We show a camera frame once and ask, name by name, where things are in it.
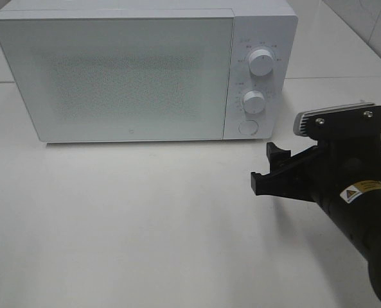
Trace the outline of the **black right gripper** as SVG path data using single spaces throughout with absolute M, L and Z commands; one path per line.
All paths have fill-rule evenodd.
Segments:
M 381 106 L 302 112 L 294 133 L 317 144 L 292 155 L 268 142 L 270 172 L 251 172 L 254 194 L 316 202 L 346 225 L 381 225 Z

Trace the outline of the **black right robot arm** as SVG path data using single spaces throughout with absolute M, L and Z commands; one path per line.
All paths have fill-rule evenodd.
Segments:
M 251 173 L 254 193 L 318 204 L 367 261 L 381 301 L 381 105 L 300 112 L 294 133 L 315 145 L 293 155 L 268 143 L 270 171 Z

